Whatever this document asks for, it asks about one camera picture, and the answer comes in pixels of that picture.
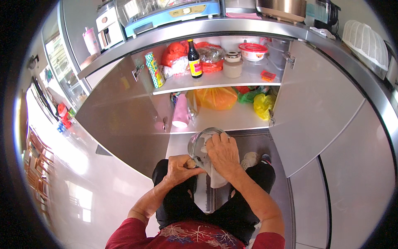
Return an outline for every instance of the hand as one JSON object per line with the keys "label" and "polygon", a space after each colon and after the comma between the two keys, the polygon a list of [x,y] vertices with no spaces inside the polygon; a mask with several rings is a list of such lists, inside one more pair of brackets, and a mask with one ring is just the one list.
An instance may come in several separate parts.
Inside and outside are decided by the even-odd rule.
{"label": "hand", "polygon": [[170,156],[169,164],[167,166],[167,175],[163,178],[163,181],[171,188],[183,183],[189,177],[197,174],[206,173],[202,168],[187,169],[184,164],[192,158],[189,155],[178,155]]}
{"label": "hand", "polygon": [[239,152],[236,140],[225,133],[214,134],[206,143],[207,154],[214,168],[227,181],[242,167],[239,164]]}

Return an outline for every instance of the yellow plastic bag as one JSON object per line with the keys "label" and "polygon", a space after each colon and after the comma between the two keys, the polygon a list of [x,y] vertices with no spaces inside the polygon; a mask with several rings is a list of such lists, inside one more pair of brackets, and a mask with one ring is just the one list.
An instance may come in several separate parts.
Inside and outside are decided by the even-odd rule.
{"label": "yellow plastic bag", "polygon": [[237,93],[230,86],[196,89],[195,94],[200,106],[213,110],[231,109],[238,99]]}
{"label": "yellow plastic bag", "polygon": [[271,118],[270,111],[275,105],[275,100],[276,97],[274,95],[265,96],[264,93],[257,95],[254,97],[254,111],[263,120],[269,120]]}

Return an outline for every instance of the person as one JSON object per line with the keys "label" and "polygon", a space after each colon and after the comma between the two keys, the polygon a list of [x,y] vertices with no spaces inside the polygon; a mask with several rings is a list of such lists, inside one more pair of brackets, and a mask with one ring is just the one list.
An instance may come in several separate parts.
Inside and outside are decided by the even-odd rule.
{"label": "person", "polygon": [[[213,135],[206,148],[215,169],[235,190],[230,200],[212,214],[204,214],[189,192],[195,190],[196,175],[205,171],[184,167],[189,155],[163,159],[153,172],[153,189],[130,209],[105,248],[244,248],[259,222],[252,248],[284,248],[282,213],[269,195],[275,181],[271,158],[265,154],[245,171],[235,139],[224,133]],[[147,238],[145,227],[155,212],[160,232]]]}

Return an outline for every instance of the white cloth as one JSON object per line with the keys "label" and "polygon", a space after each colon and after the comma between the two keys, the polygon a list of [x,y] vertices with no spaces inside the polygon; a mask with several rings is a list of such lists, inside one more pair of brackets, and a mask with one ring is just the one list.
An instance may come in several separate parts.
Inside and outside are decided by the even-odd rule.
{"label": "white cloth", "polygon": [[316,27],[310,27],[310,29],[315,31],[316,33],[326,36],[327,38],[336,40],[336,37],[334,35],[332,35],[332,33],[327,29],[317,29]]}
{"label": "white cloth", "polygon": [[200,137],[205,139],[205,142],[203,144],[203,147],[201,148],[201,152],[205,153],[205,158],[203,160],[203,165],[205,167],[205,170],[207,174],[210,176],[210,187],[211,188],[221,188],[222,186],[225,186],[228,181],[220,175],[214,168],[213,164],[211,163],[210,157],[207,154],[207,149],[206,149],[206,142],[209,138],[211,138],[212,135],[218,134],[215,131],[209,131],[205,134],[202,134]]}

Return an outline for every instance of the electric kettle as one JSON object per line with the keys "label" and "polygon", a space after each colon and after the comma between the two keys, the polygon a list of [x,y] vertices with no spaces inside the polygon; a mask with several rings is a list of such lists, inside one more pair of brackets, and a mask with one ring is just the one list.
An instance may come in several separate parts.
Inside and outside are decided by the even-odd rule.
{"label": "electric kettle", "polygon": [[338,22],[339,11],[341,8],[330,0],[316,0],[314,27],[334,33],[332,27]]}

